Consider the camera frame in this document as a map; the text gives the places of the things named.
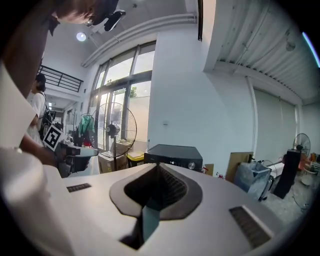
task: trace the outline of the electric fan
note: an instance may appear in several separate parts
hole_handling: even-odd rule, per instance
[[[293,141],[293,149],[305,154],[306,157],[310,154],[310,139],[305,133],[299,133]]]
[[[97,131],[94,147],[99,154],[113,158],[117,171],[117,157],[126,154],[133,146],[137,136],[137,123],[132,112],[117,102],[107,102],[100,106],[99,117],[92,114]]]

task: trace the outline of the ceiling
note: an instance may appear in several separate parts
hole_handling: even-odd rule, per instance
[[[107,42],[119,33],[143,22],[170,15],[185,14],[187,13],[186,5],[190,11],[196,6],[196,3],[197,0],[119,0],[118,7],[125,10],[125,18],[109,32],[105,32],[104,27],[101,26],[100,37],[103,42]]]
[[[59,109],[65,109],[75,101],[70,100],[70,99],[65,99],[57,96],[52,96],[46,94],[46,103],[52,103],[52,107],[54,108],[59,108]]]
[[[233,1],[217,60],[265,74],[302,100],[319,92],[320,74],[310,48],[294,22],[272,1]]]

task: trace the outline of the white wall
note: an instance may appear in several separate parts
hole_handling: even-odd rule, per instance
[[[85,25],[67,23],[58,25],[53,36],[48,33],[42,65],[85,80],[88,69],[82,67],[81,63],[95,48],[89,40],[78,41],[76,39],[78,32],[89,35]]]
[[[310,153],[320,154],[320,102],[302,106],[302,112],[301,132],[310,138]]]
[[[225,174],[231,152],[253,150],[252,100],[244,77],[202,72],[201,44],[196,27],[158,33],[149,148],[194,146],[204,164],[213,163],[214,173]]]

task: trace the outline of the white machine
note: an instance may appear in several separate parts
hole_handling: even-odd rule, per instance
[[[232,183],[169,164],[62,179],[32,155],[2,148],[0,180],[13,218],[44,255],[242,255],[282,229]],[[150,201],[159,224],[144,241]]]

